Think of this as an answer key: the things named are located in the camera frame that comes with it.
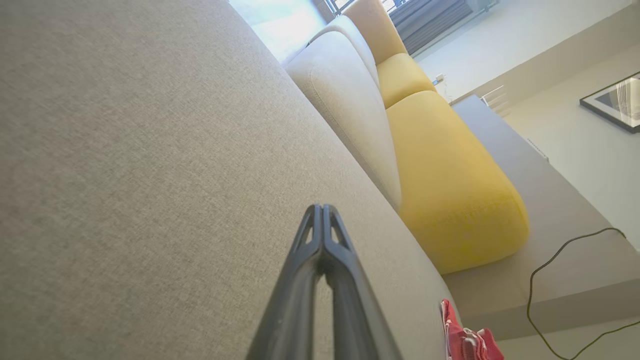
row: framed picture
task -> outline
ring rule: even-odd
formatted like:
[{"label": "framed picture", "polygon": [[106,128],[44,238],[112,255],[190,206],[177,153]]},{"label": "framed picture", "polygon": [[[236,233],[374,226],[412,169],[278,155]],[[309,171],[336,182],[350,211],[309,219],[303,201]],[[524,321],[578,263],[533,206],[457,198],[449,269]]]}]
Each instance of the framed picture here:
[{"label": "framed picture", "polygon": [[640,133],[640,72],[581,98],[580,105],[632,134]]}]

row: power cord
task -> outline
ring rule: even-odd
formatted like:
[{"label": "power cord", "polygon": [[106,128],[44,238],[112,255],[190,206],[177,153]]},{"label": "power cord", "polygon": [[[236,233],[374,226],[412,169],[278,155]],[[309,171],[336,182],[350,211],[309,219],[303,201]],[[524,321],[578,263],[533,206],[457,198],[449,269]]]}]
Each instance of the power cord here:
[{"label": "power cord", "polygon": [[613,331],[607,331],[603,334],[601,334],[600,336],[598,336],[596,338],[596,340],[593,340],[591,343],[589,343],[589,345],[585,346],[584,348],[582,348],[582,350],[578,351],[578,354],[576,354],[574,357],[572,357],[571,359],[568,359],[566,357],[562,357],[560,355],[558,355],[557,352],[554,351],[553,348],[551,348],[551,345],[549,345],[549,342],[547,341],[547,339],[545,339],[545,336],[542,335],[542,332],[540,332],[540,330],[538,330],[538,328],[536,327],[536,325],[533,323],[533,321],[531,320],[531,314],[529,314],[530,310],[531,310],[531,299],[533,298],[533,277],[534,275],[536,275],[537,272],[539,272],[540,270],[544,269],[545,266],[551,264],[551,261],[553,261],[558,255],[560,255],[560,252],[567,246],[569,245],[572,241],[575,240],[579,240],[582,238],[588,238],[589,236],[594,236],[594,235],[598,235],[600,233],[605,232],[606,230],[615,230],[617,232],[619,232],[622,237],[624,237],[625,239],[627,238],[625,236],[625,233],[623,233],[622,231],[620,231],[620,229],[617,229],[615,227],[607,227],[605,229],[602,229],[596,233],[593,234],[587,234],[587,235],[582,235],[582,236],[578,236],[577,238],[573,238],[569,241],[567,241],[566,243],[564,243],[564,245],[562,245],[562,247],[560,248],[560,250],[558,250],[556,252],[556,254],[549,260],[547,261],[544,265],[542,265],[541,267],[535,269],[535,271],[531,274],[531,279],[529,280],[529,301],[527,302],[527,319],[529,319],[529,322],[531,323],[531,326],[533,326],[534,329],[536,329],[536,332],[538,333],[538,335],[540,335],[540,337],[542,338],[542,341],[545,342],[545,344],[547,345],[547,347],[549,348],[549,350],[551,350],[552,353],[554,353],[555,356],[557,356],[558,358],[562,359],[562,360],[574,360],[576,357],[578,357],[583,351],[587,350],[587,348],[589,348],[591,345],[593,345],[596,341],[598,341],[602,336],[605,336],[606,334],[612,334],[616,331],[620,331],[623,329],[626,329],[627,327],[631,327],[634,325],[638,325],[640,324],[640,322],[634,322],[634,323],[630,323],[629,325],[623,326],[619,329],[613,330]]}]

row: sofa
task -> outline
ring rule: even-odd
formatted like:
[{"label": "sofa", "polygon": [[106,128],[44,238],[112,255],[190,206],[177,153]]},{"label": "sofa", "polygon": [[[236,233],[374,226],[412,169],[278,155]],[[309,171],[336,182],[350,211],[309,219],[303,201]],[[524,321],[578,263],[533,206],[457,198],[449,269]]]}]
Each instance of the sofa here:
[{"label": "sofa", "polygon": [[406,53],[378,0],[356,0],[286,69],[441,274],[527,241],[520,194]]},{"label": "sofa", "polygon": [[313,203],[403,357],[444,358],[438,270],[227,1],[0,8],[0,358],[242,359]]}]

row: red object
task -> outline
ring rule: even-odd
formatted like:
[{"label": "red object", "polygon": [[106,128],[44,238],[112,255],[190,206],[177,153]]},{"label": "red object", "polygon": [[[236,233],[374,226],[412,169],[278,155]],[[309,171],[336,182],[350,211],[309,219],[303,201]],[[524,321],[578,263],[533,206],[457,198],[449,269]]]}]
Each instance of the red object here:
[{"label": "red object", "polygon": [[442,325],[447,360],[504,360],[491,330],[475,332],[460,326],[456,312],[447,299],[442,301]]}]

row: yellow sofa cushion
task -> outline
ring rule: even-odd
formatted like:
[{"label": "yellow sofa cushion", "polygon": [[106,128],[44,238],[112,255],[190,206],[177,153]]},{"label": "yellow sofa cushion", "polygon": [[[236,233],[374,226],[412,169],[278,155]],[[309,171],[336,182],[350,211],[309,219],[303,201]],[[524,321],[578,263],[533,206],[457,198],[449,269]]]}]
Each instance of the yellow sofa cushion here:
[{"label": "yellow sofa cushion", "polygon": [[491,263],[529,236],[524,203],[435,92],[387,109],[402,189],[400,217],[441,274]]},{"label": "yellow sofa cushion", "polygon": [[411,94],[425,90],[436,91],[420,65],[404,53],[395,54],[379,64],[378,79],[385,108]]},{"label": "yellow sofa cushion", "polygon": [[399,53],[408,54],[380,0],[356,0],[343,12],[367,41],[376,64]]}]

